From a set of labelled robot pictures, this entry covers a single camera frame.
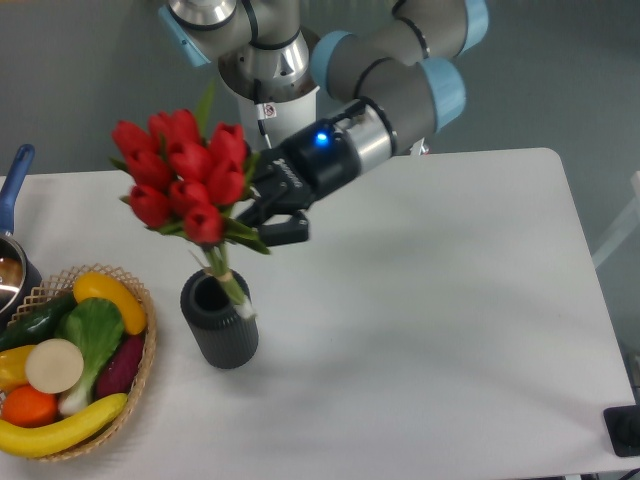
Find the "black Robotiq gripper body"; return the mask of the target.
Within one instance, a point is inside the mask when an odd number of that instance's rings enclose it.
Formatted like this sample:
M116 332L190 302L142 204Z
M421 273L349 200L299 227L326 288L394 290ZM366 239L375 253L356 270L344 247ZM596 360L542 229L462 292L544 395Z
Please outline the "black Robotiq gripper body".
M260 153L245 223L261 225L275 215L306 210L360 173L346 132L336 122L317 121Z

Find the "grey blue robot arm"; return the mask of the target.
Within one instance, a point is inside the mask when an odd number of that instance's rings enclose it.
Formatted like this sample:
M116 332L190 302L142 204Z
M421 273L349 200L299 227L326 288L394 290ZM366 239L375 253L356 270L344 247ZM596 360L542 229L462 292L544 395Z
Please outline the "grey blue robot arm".
M262 249L306 241L309 207L464 110L453 59L489 26L482 1L398 1L361 38L305 30L295 1L166 1L159 16L195 66L216 64L259 150L252 204L227 230Z

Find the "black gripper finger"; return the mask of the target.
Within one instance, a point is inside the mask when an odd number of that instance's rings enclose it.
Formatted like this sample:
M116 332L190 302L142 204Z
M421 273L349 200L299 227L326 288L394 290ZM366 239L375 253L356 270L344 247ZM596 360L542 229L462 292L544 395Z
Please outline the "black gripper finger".
M309 240L309 221L303 212L296 212L287 220L257 228L266 246L283 246Z

